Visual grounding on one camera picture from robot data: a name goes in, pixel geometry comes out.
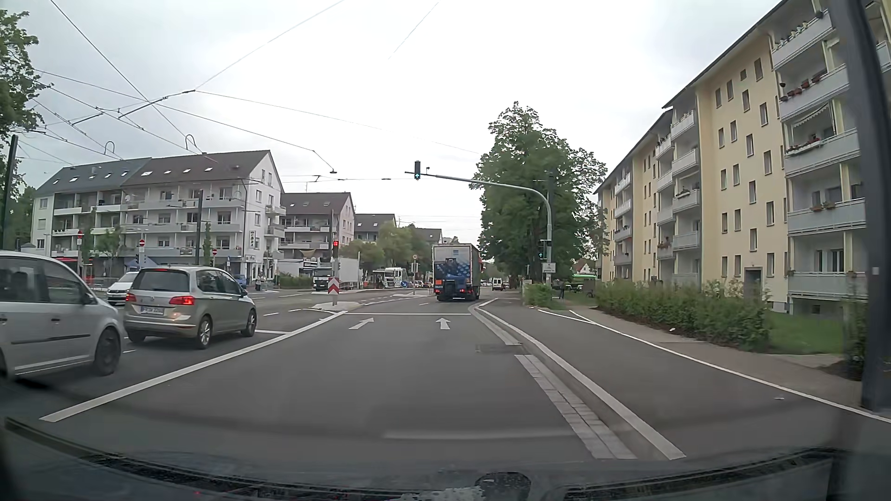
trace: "apartment building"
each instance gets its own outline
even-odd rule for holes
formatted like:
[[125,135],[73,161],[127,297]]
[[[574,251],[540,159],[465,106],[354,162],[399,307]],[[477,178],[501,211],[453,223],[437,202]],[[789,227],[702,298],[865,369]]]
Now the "apartment building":
[[37,251],[76,263],[78,230],[91,226],[84,238],[95,239],[120,226],[120,264],[139,267],[194,264],[209,229],[218,266],[271,277],[281,193],[268,150],[66,167],[37,189],[32,234]]
[[353,197],[343,193],[283,193],[285,259],[319,262],[331,257],[331,242],[346,245],[356,234]]
[[380,227],[385,223],[396,224],[396,214],[356,214],[356,239],[377,242]]

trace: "window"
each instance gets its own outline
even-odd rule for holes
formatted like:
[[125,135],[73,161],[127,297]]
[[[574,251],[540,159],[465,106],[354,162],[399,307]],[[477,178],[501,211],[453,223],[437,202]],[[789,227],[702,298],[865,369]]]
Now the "window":
[[844,249],[830,250],[830,271],[835,271],[835,272],[845,271],[845,250]]

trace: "cloudy sky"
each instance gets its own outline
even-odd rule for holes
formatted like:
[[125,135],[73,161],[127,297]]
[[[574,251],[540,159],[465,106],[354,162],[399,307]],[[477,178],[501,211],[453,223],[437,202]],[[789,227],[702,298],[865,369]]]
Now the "cloudy sky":
[[[415,160],[431,173],[472,176],[480,153],[492,144],[487,124],[520,101],[570,144],[595,152],[612,168],[665,101],[775,2],[56,0],[150,99],[194,89],[330,7],[200,91],[370,127],[212,94],[182,94],[162,102],[273,140],[161,110],[183,134],[194,136],[201,151],[272,150],[288,191],[350,191],[359,212],[393,212],[403,223],[441,227],[463,242],[478,238],[479,193],[451,181],[410,179],[403,171]],[[23,24],[40,38],[31,51],[35,68],[139,95],[50,0],[0,0],[0,6],[30,11]],[[130,111],[141,101],[49,75],[45,81],[105,109]],[[51,90],[37,100],[67,120],[95,113]],[[60,122],[46,108],[37,108],[47,124]],[[54,136],[100,152],[100,144],[113,141],[115,153],[124,158],[187,153],[184,136],[151,107],[128,117],[144,130],[109,116],[78,124],[86,135],[65,123],[48,128]],[[110,160],[40,134],[28,134],[22,142],[20,156],[52,160],[22,162],[31,185],[40,185],[61,167],[54,163],[58,159],[74,164]],[[329,174],[319,157],[298,146],[318,152],[337,174]],[[306,182],[315,175],[328,177]]]

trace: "silver car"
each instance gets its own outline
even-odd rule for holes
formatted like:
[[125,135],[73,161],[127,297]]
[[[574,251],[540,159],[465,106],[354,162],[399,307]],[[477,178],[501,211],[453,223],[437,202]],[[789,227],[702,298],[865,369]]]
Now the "silver car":
[[257,329],[254,300],[224,270],[213,267],[153,267],[139,272],[124,306],[132,342],[146,336],[194,339],[205,349],[222,333],[250,337]]
[[0,374],[118,367],[124,329],[118,311],[56,259],[0,250]]

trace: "car wheel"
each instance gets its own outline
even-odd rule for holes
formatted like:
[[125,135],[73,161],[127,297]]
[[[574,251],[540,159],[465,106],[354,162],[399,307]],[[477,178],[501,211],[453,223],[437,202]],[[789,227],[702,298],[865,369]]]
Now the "car wheel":
[[212,336],[213,333],[214,324],[210,321],[210,317],[203,317],[201,323],[198,324],[198,335],[195,336],[195,348],[207,349],[210,344],[210,336]]
[[145,341],[145,334],[143,334],[143,333],[128,332],[128,333],[127,333],[127,339],[129,339],[130,342],[132,342],[132,343],[134,343],[134,344],[139,344],[139,343]]
[[248,324],[241,329],[241,335],[250,338],[254,336],[254,332],[257,330],[257,312],[253,309],[248,314]]
[[120,340],[113,329],[105,329],[96,343],[93,356],[93,372],[99,375],[113,374],[120,361]]

